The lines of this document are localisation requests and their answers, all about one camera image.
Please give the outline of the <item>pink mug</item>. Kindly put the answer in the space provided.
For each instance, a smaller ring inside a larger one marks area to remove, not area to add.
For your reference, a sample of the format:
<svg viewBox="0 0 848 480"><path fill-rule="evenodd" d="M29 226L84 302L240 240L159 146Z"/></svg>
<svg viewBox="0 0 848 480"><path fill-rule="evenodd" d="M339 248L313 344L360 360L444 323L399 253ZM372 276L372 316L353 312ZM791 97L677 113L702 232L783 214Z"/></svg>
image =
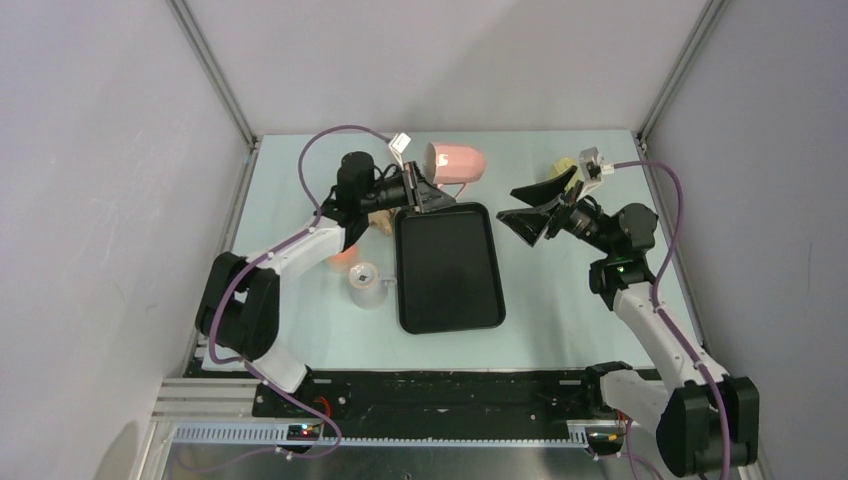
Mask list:
<svg viewBox="0 0 848 480"><path fill-rule="evenodd" d="M459 185L459 199L468 185L481 179L486 169L486 160L477 149L459 144L428 143L423 161L423 175L442 188L444 185Z"/></svg>

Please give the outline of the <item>yellow mug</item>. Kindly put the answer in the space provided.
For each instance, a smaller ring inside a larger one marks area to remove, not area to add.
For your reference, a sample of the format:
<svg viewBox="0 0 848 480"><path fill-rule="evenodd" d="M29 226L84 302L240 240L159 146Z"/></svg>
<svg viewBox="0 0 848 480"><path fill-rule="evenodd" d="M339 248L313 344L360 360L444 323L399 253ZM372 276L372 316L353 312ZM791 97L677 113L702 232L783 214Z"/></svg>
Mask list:
<svg viewBox="0 0 848 480"><path fill-rule="evenodd" d="M571 157L562 157L556 160L548 170L547 179L554 179L563 173L565 173L569 168L576 167L577 161Z"/></svg>

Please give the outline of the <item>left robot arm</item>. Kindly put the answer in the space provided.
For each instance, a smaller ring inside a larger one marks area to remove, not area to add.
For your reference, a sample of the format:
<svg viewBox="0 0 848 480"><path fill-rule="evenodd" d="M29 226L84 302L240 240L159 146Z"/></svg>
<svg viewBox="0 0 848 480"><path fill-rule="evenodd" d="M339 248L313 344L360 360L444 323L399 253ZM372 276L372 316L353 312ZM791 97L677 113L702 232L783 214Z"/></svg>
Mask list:
<svg viewBox="0 0 848 480"><path fill-rule="evenodd" d="M424 214L455 203L415 162L381 173L366 152L344 155L330 194L301 231L259 252L224 252L214 259L195 319L196 329L209 340L210 359L218 365L244 363L279 389L277 402L290 415L308 414L316 390L304 382L308 366L280 338L282 286L354 246L373 212Z"/></svg>

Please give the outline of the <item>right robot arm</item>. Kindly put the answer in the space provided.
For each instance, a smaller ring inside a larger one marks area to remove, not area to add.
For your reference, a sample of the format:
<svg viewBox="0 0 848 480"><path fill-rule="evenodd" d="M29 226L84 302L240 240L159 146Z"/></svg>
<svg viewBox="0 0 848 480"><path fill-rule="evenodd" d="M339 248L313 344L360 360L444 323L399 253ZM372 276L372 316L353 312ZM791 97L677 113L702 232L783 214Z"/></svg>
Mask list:
<svg viewBox="0 0 848 480"><path fill-rule="evenodd" d="M716 472L756 462L760 397L747 377L732 376L686 334L661 299L661 276L646 254L655 245L658 216L641 203L613 214L584 194L575 168L511 196L525 208L497 219L528 245L567 232L603 253L591 263L590 291L635 335L653 362L661 386L632 368L611 363L590 368L592 383L580 394L583 409L604 418L623 413L653 433L665 467L678 477Z"/></svg>

